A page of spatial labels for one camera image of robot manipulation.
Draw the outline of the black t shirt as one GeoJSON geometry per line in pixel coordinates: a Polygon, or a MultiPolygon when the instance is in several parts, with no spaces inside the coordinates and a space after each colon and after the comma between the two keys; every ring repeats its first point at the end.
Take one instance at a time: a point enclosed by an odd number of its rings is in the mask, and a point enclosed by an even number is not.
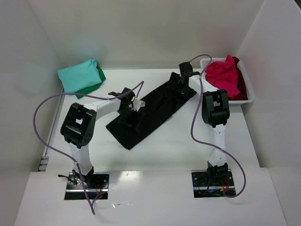
{"type": "Polygon", "coordinates": [[[189,89],[187,95],[168,89],[165,82],[142,98],[145,106],[139,110],[138,115],[142,118],[138,124],[130,126],[129,121],[124,121],[124,117],[120,115],[107,124],[106,128],[125,149],[130,150],[195,95],[196,91],[193,89],[189,89]]]}

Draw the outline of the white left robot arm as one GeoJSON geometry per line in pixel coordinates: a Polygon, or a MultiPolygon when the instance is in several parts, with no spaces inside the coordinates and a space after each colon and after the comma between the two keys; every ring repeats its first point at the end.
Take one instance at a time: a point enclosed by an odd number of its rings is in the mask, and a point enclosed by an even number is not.
{"type": "Polygon", "coordinates": [[[60,132],[75,159],[72,170],[75,178],[82,179],[85,185],[93,183],[94,167],[90,160],[89,143],[96,121],[112,112],[118,112],[126,126],[139,130],[144,117],[141,109],[145,105],[145,101],[137,99],[133,91],[124,88],[122,93],[110,92],[106,98],[90,104],[73,103],[70,106],[60,132]]]}

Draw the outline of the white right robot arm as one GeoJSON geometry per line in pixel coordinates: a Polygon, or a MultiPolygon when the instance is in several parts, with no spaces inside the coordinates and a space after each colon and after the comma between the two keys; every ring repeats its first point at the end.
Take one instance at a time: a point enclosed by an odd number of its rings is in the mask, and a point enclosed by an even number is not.
{"type": "Polygon", "coordinates": [[[199,93],[202,103],[199,108],[203,122],[213,131],[214,142],[212,152],[207,161],[207,177],[209,182],[216,184],[228,174],[228,163],[225,148],[225,128],[230,117],[227,91],[210,84],[199,72],[193,71],[190,62],[179,64],[180,73],[172,73],[167,87],[182,95],[189,91],[199,93]]]}

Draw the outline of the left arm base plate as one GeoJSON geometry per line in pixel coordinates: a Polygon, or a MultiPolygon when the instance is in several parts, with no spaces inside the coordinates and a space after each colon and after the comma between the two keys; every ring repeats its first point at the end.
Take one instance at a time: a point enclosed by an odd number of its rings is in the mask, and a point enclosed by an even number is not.
{"type": "MultiPolygon", "coordinates": [[[[98,199],[108,199],[109,189],[109,174],[95,172],[94,179],[89,185],[85,185],[87,195],[90,200],[93,200],[97,195],[103,193],[98,199]]],[[[64,200],[84,200],[86,199],[81,181],[75,178],[72,172],[69,173],[64,200]]]]}

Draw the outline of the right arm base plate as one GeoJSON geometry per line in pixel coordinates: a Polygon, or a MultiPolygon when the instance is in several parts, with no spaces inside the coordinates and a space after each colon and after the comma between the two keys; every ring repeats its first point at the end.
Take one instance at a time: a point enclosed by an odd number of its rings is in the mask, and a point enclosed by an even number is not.
{"type": "Polygon", "coordinates": [[[216,179],[209,179],[205,170],[191,172],[194,198],[215,198],[235,196],[236,190],[231,170],[226,176],[216,179]]]}

